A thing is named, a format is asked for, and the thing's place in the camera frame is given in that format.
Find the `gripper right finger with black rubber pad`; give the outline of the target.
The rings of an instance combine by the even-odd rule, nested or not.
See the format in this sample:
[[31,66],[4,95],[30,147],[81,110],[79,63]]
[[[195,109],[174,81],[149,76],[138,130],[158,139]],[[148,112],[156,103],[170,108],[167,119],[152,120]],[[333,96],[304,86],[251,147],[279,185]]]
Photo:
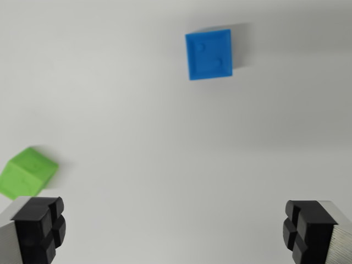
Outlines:
[[331,201],[285,206],[283,240],[297,264],[351,264],[351,220]]

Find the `gripper left finger with black rubber pad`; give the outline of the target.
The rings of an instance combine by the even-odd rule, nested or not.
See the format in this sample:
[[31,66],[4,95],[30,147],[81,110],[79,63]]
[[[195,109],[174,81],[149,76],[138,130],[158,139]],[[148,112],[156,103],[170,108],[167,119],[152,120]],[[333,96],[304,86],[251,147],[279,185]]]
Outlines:
[[52,263],[66,222],[61,197],[19,196],[1,212],[1,263]]

